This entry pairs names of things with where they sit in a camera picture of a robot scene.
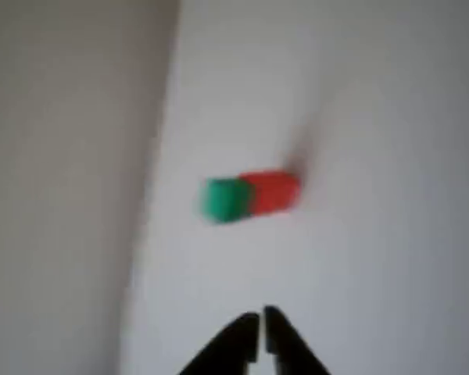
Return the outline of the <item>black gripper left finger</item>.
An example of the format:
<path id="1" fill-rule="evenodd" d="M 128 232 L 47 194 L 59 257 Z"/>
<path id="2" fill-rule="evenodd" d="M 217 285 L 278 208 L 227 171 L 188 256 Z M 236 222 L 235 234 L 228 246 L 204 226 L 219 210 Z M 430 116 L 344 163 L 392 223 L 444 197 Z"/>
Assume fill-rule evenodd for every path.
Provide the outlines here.
<path id="1" fill-rule="evenodd" d="M 259 313 L 241 314 L 213 337 L 180 374 L 247 374 L 249 364 L 257 360 L 259 330 Z"/>

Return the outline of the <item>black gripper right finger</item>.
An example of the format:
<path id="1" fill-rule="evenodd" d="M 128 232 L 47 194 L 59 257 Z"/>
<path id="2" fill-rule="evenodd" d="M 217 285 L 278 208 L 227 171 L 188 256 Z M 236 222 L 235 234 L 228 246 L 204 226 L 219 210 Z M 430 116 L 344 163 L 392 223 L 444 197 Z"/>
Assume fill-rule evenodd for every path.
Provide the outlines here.
<path id="1" fill-rule="evenodd" d="M 265 306 L 263 313 L 266 349 L 274 357 L 277 375 L 331 374 L 277 306 Z"/>

